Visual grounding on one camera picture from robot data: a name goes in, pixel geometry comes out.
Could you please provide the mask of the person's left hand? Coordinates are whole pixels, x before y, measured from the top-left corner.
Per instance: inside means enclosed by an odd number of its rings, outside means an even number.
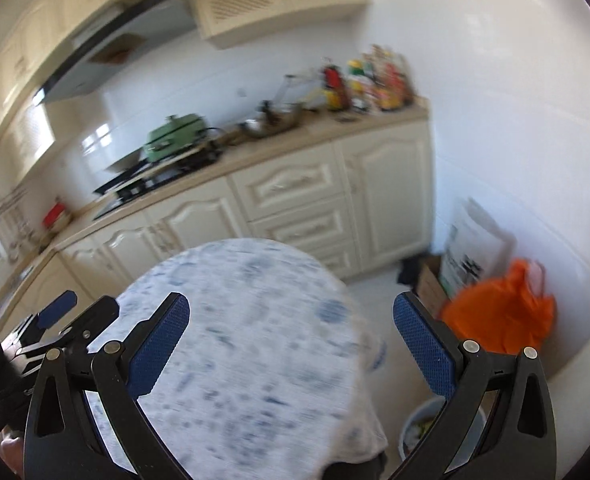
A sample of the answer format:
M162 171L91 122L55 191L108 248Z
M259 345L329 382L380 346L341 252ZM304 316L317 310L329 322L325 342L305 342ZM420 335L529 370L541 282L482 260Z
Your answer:
M24 478L24 439L14 434L6 434L0 448L6 466L19 478Z

